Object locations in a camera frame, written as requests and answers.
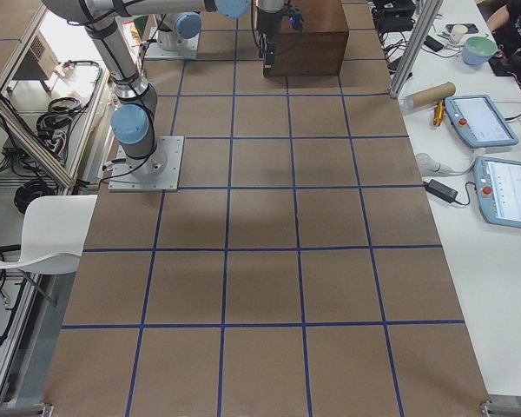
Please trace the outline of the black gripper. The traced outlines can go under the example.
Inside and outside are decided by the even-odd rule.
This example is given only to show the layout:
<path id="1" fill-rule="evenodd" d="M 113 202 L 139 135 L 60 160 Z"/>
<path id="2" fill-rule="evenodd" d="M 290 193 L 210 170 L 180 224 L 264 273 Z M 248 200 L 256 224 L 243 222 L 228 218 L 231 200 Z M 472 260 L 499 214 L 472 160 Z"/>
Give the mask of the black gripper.
<path id="1" fill-rule="evenodd" d="M 287 18 L 293 30 L 303 31 L 303 14 L 299 7 L 283 7 L 276 11 L 263 10 L 257 7 L 256 10 L 256 29 L 263 36 L 263 38 L 258 36 L 256 40 L 258 57 L 263 59 L 263 69 L 271 70 L 276 51 L 276 44 L 273 39 L 281 30 L 282 19 Z"/>

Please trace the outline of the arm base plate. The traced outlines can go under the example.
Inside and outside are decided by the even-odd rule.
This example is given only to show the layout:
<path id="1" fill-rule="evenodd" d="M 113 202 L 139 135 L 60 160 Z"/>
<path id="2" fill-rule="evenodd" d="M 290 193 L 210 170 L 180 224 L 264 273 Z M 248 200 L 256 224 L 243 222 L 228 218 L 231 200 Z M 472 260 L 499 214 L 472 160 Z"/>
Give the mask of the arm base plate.
<path id="1" fill-rule="evenodd" d="M 109 181 L 111 192 L 146 192 L 178 190 L 184 136 L 157 136 L 156 150 L 142 164 L 127 158 L 122 146 L 118 146 L 117 158 L 123 162 L 113 168 L 113 179 Z"/>
<path id="2" fill-rule="evenodd" d="M 144 52 L 146 60 L 195 60 L 197 57 L 200 34 L 185 39 L 172 33 L 156 31 L 153 26 L 148 37 L 153 41 L 149 42 Z"/>

